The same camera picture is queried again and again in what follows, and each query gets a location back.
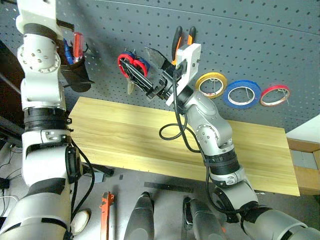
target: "wooden board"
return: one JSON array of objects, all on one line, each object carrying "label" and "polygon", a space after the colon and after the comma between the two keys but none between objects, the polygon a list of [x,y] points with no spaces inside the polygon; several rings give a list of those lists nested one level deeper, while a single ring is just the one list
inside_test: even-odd
[{"label": "wooden board", "polygon": [[301,194],[320,194],[320,172],[317,169],[294,166],[296,180]]},{"label": "wooden board", "polygon": [[301,141],[297,139],[288,138],[287,139],[289,148],[291,150],[305,152],[305,153],[313,153],[320,149],[320,144],[311,141]]},{"label": "wooden board", "polygon": [[316,166],[318,167],[318,171],[320,171],[320,150],[314,151],[313,156],[316,162]]},{"label": "wooden board", "polygon": [[[171,111],[80,97],[70,117],[72,138],[94,164],[205,180],[200,154],[181,137],[165,141],[159,129],[176,123]],[[256,190],[299,196],[283,128],[229,121],[239,162]],[[164,132],[173,136],[177,128]],[[195,140],[187,133],[190,145]]]}]

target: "gray pegboard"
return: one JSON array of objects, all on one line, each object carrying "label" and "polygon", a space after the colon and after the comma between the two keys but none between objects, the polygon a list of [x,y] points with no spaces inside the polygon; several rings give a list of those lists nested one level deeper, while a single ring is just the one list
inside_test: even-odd
[{"label": "gray pegboard", "polygon": [[[69,108],[81,95],[172,110],[160,99],[149,102],[139,89],[128,96],[127,81],[116,59],[128,48],[148,60],[147,46],[171,60],[173,35],[181,25],[184,36],[195,26],[195,41],[202,44],[192,86],[202,74],[220,72],[228,83],[248,79],[262,90],[275,84],[291,89],[289,104],[276,107],[257,104],[234,109],[225,105],[221,96],[215,98],[222,117],[290,131],[319,114],[319,0],[69,0],[56,5],[57,17],[75,24],[76,31],[84,34],[89,45],[86,68],[96,82],[82,94],[66,88]],[[22,44],[15,27],[17,7],[2,4],[0,14],[0,39],[16,53]],[[71,39],[70,32],[65,36]],[[151,68],[149,77],[156,80],[159,71]]]}]

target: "orange tool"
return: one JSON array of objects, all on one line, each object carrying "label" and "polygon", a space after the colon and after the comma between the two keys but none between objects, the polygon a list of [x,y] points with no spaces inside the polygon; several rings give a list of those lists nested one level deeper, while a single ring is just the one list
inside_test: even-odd
[{"label": "orange tool", "polygon": [[[193,44],[195,42],[195,37],[196,37],[196,28],[192,26],[189,31],[187,44],[188,45]],[[171,55],[172,55],[171,63],[173,65],[177,64],[177,50],[180,47],[181,39],[182,39],[182,27],[178,26],[175,30],[175,34],[172,41],[172,48],[171,48]]]},{"label": "orange tool", "polygon": [[115,195],[111,194],[109,191],[104,192],[102,195],[102,203],[100,205],[101,208],[101,240],[109,239],[109,212],[110,205],[114,202]]}]

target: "tape roll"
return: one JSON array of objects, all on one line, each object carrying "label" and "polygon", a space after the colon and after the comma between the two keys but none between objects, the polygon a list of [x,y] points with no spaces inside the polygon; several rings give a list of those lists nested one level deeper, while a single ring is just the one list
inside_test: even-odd
[{"label": "tape roll", "polygon": [[[214,81],[214,83],[216,81],[219,81],[221,83],[221,87],[212,93],[203,92],[201,90],[201,85],[205,81]],[[210,99],[214,99],[224,93],[224,90],[227,87],[227,81],[228,81],[227,78],[219,72],[208,72],[208,73],[202,75],[201,77],[199,77],[199,79],[195,82],[195,89],[198,90],[199,92],[203,93],[203,95],[205,95],[206,97],[208,97]]]},{"label": "tape roll", "polygon": [[[283,92],[283,97],[277,101],[273,101],[273,102],[265,102],[264,101],[264,97],[269,94],[270,92],[273,91],[281,91]],[[267,89],[265,89],[262,93],[261,93],[261,98],[260,98],[260,103],[261,105],[265,106],[265,107],[275,107],[278,106],[282,103],[284,103],[285,101],[288,100],[289,96],[290,96],[291,92],[290,89],[288,88],[287,85],[275,85],[275,86],[271,86],[268,87]]]},{"label": "tape roll", "polygon": [[[231,99],[230,93],[236,89],[245,88],[246,91],[249,90],[253,93],[253,97],[245,102],[237,102]],[[261,96],[261,89],[254,81],[250,80],[238,80],[226,87],[226,90],[223,93],[223,101],[232,108],[235,109],[247,109],[256,105]]]}]

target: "pliers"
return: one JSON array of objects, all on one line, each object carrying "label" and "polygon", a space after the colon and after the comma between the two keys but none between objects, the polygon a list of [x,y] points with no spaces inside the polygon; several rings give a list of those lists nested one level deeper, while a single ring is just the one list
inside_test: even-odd
[{"label": "pliers", "polygon": [[[195,37],[196,37],[196,28],[192,26],[189,31],[187,44],[188,45],[193,44],[195,42]],[[172,55],[171,63],[173,65],[177,64],[177,50],[180,47],[181,38],[182,38],[182,27],[178,26],[175,30],[175,34],[172,42],[172,48],[171,48],[171,55]]]}]

